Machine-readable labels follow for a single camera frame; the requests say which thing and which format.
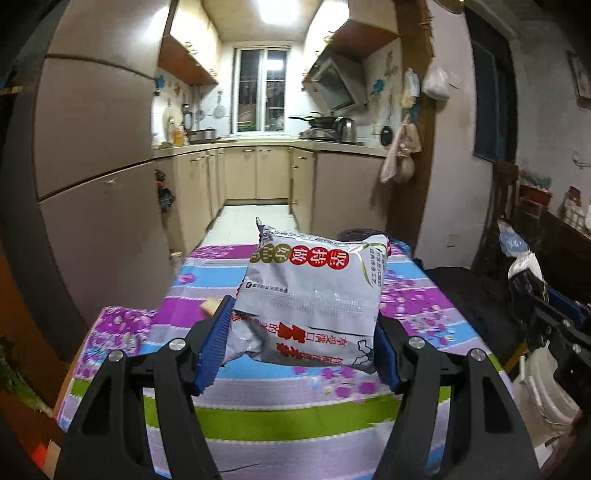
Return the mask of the yellow sponge block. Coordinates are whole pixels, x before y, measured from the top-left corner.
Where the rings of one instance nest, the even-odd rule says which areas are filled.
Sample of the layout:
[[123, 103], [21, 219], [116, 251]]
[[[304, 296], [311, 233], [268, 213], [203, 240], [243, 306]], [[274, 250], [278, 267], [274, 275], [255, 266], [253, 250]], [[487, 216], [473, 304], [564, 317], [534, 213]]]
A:
[[200, 309], [206, 318], [211, 318], [221, 305], [221, 299], [207, 298], [200, 304]]

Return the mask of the grey white snack bag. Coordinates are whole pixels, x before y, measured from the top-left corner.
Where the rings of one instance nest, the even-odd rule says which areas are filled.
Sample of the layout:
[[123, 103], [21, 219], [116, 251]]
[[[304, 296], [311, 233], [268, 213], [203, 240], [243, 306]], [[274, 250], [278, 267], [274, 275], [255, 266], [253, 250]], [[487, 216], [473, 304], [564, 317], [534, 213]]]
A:
[[339, 242], [263, 223], [257, 229], [224, 359], [374, 372], [389, 239]]

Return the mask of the beige kitchen base cabinets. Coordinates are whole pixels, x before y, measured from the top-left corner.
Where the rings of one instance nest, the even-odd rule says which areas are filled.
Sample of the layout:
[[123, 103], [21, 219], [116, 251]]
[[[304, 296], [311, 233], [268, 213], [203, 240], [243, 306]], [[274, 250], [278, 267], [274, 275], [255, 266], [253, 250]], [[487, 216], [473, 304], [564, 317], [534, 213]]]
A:
[[230, 205], [284, 205], [301, 232], [335, 237], [387, 226], [390, 186], [379, 180], [386, 153], [322, 141], [230, 139], [158, 149], [155, 166], [175, 200], [164, 229], [188, 254]]

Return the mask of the kitchen window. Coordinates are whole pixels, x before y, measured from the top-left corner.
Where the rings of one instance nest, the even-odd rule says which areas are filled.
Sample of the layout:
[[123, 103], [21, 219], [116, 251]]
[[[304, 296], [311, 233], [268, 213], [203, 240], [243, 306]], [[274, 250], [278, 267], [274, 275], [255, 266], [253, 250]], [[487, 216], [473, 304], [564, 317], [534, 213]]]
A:
[[235, 49], [232, 131], [283, 133], [286, 124], [287, 47]]

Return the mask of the black cloth pile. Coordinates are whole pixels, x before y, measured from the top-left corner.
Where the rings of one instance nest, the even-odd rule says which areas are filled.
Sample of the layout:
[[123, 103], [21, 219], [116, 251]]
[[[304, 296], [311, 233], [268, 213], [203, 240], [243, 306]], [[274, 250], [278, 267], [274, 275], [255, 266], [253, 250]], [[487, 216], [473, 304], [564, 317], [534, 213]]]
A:
[[505, 366], [525, 341], [512, 313], [508, 287], [462, 267], [437, 267], [425, 273]]

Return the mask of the white plastic bucket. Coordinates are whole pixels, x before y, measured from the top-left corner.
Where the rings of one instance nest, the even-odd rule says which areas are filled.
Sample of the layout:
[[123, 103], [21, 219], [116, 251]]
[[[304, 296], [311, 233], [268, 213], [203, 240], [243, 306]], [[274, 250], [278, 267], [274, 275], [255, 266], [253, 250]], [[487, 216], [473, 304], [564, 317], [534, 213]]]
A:
[[579, 412], [577, 403], [554, 378], [557, 368], [546, 345], [520, 358], [518, 375], [522, 406], [556, 429], [569, 426]]

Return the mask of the dark wooden chair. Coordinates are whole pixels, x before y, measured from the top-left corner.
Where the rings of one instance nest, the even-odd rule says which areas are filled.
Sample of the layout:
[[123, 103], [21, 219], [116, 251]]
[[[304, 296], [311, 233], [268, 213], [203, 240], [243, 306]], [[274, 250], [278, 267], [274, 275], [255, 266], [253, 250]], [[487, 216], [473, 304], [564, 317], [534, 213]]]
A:
[[511, 224], [518, 200], [519, 168], [516, 164], [499, 160], [493, 165], [493, 181], [485, 227], [472, 270], [483, 275], [497, 269], [501, 255], [498, 221]]

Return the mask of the floral striped tablecloth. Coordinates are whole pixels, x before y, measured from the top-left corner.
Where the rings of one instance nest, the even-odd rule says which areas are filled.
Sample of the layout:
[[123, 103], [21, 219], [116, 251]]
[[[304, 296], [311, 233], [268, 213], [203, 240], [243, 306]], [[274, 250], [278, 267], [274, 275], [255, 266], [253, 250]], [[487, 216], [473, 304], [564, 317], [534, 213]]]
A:
[[[235, 294], [253, 247], [205, 246], [185, 259], [158, 310], [105, 307], [84, 340], [56, 421], [67, 428], [105, 356], [147, 354], [204, 319], [202, 303]], [[381, 310], [437, 349], [466, 354], [484, 341], [427, 275], [394, 250]], [[226, 479], [369, 479], [400, 401], [377, 375], [334, 365], [260, 363], [240, 357], [193, 401], [211, 454]]]

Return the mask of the hanging beige cloth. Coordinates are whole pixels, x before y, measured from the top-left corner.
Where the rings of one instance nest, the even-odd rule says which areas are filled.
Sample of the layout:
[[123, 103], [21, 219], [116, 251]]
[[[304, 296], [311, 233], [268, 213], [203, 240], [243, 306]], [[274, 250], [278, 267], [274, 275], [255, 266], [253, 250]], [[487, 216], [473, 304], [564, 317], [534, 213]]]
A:
[[380, 182], [382, 184], [408, 182], [415, 173], [415, 162], [412, 156], [422, 150], [418, 127], [410, 121], [404, 121], [394, 135], [388, 150], [380, 172]]

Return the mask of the beige refrigerator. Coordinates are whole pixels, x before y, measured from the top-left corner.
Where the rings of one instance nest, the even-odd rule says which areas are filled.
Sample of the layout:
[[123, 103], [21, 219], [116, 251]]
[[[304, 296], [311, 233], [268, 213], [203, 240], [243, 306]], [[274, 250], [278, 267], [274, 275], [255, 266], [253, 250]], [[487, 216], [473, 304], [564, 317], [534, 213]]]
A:
[[165, 1], [54, 1], [1, 100], [1, 234], [42, 335], [74, 355], [102, 308], [172, 277], [151, 150]]

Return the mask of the white hanging plastic bag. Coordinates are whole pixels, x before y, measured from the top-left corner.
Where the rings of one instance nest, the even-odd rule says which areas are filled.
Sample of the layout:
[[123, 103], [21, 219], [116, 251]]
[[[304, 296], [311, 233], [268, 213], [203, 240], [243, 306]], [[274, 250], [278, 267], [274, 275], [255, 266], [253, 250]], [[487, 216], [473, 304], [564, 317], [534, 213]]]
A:
[[431, 63], [422, 83], [425, 95], [437, 101], [448, 101], [450, 98], [449, 75], [437, 63]]

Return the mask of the steel kettle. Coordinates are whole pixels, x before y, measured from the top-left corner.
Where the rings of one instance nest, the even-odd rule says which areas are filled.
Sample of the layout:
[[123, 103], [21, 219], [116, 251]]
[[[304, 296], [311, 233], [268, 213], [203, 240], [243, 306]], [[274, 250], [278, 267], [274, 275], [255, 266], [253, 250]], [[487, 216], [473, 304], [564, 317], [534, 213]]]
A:
[[349, 117], [335, 120], [335, 134], [339, 143], [356, 144], [356, 122]]

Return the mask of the black wok pan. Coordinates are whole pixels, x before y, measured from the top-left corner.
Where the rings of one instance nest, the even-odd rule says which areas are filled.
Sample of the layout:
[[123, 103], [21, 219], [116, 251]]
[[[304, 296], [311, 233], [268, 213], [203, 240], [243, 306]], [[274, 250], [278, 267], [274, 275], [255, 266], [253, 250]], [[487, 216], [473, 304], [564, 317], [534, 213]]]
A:
[[311, 128], [320, 129], [335, 129], [335, 123], [338, 121], [338, 117], [322, 115], [290, 116], [290, 119], [306, 121]]

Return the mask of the ceiling light panel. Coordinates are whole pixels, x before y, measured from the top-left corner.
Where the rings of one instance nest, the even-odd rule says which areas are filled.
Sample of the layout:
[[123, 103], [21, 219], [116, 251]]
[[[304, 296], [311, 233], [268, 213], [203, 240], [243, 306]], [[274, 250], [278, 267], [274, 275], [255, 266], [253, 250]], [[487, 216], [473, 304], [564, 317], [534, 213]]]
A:
[[277, 27], [293, 27], [301, 20], [301, 2], [297, 0], [256, 0], [263, 23]]

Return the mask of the upper kitchen wall cabinets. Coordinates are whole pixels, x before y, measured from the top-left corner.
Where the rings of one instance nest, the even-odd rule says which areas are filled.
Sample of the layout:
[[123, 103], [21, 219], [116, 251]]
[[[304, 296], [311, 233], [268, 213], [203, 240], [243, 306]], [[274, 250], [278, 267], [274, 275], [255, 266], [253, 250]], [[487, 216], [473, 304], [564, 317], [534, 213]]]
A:
[[204, 3], [172, 1], [162, 38], [158, 67], [187, 85], [218, 83], [221, 40]]

